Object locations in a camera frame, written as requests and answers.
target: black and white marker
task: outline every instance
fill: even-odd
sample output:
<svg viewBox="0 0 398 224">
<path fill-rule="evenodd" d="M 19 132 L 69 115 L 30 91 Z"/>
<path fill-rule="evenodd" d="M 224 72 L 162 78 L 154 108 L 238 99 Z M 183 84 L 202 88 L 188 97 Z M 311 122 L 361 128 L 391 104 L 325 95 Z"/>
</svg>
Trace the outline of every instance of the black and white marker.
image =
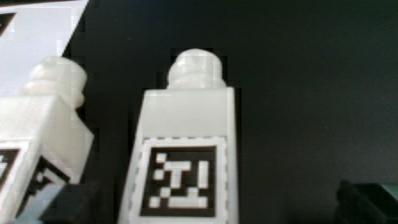
<svg viewBox="0 0 398 224">
<path fill-rule="evenodd" d="M 192 49 L 144 95 L 119 224 L 236 224 L 234 90 Z"/>
</svg>

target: black surface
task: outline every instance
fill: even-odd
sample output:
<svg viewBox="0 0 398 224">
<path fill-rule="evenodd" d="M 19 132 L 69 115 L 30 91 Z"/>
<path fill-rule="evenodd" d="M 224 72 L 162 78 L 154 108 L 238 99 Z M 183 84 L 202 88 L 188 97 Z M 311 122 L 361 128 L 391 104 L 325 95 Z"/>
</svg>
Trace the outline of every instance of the black surface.
<svg viewBox="0 0 398 224">
<path fill-rule="evenodd" d="M 11 22 L 12 18 L 14 18 L 14 15 L 16 15 L 14 13 L 0 14 L 0 36 L 2 36 L 3 31 L 7 29 L 9 22 Z"/>
<path fill-rule="evenodd" d="M 67 184 L 39 220 L 44 224 L 96 224 L 99 203 L 98 184 Z"/>
<path fill-rule="evenodd" d="M 242 224 L 332 223 L 334 192 L 398 180 L 398 1 L 92 0 L 66 55 L 89 73 L 85 179 L 114 223 L 146 89 L 210 48 L 242 95 Z"/>
<path fill-rule="evenodd" d="M 170 209 L 169 198 L 160 199 L 160 208 L 149 207 L 149 198 L 151 196 L 160 196 L 160 188 L 170 187 L 170 171 L 165 171 L 163 180 L 153 180 L 153 173 L 156 169 L 163 170 L 163 163 L 156 163 L 156 154 L 165 153 L 167 161 L 188 161 L 192 163 L 190 171 L 185 171 L 181 174 L 181 188 L 170 189 L 170 196 L 186 197 L 188 187 L 197 187 L 197 167 L 199 161 L 208 161 L 208 189 L 199 189 L 199 196 L 208 199 L 208 208 L 201 209 Z M 146 176 L 146 187 L 144 187 L 144 200 L 140 208 L 140 216 L 192 216 L 192 217 L 215 217 L 215 147 L 174 147 L 174 148 L 153 148 L 151 149 L 151 158 L 149 158 L 149 167 L 147 167 L 147 176 Z"/>
<path fill-rule="evenodd" d="M 336 224 L 398 223 L 398 201 L 380 184 L 341 183 Z"/>
</svg>

